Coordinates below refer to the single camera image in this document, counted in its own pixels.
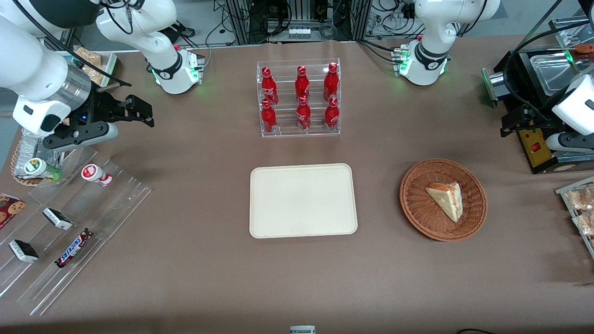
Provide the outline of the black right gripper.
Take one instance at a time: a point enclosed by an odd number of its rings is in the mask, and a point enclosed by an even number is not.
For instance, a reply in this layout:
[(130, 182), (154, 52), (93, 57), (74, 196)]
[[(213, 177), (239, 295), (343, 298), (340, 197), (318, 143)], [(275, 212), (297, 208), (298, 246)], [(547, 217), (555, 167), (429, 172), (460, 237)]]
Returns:
[(93, 90), (88, 102), (86, 136), (117, 136), (119, 129), (115, 123), (121, 121), (142, 122), (151, 128), (155, 126), (151, 104), (136, 95), (128, 95), (121, 102), (110, 93)]

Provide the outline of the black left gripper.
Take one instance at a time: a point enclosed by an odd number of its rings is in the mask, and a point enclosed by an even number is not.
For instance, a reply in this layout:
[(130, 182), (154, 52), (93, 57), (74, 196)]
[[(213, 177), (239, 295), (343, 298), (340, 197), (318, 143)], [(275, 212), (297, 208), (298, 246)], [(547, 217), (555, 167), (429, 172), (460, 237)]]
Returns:
[(559, 118), (552, 112), (551, 105), (545, 105), (538, 111), (527, 104), (515, 108), (508, 108), (508, 116), (501, 117), (502, 138), (511, 135), (519, 130), (541, 129), (544, 136), (551, 136), (559, 133)]

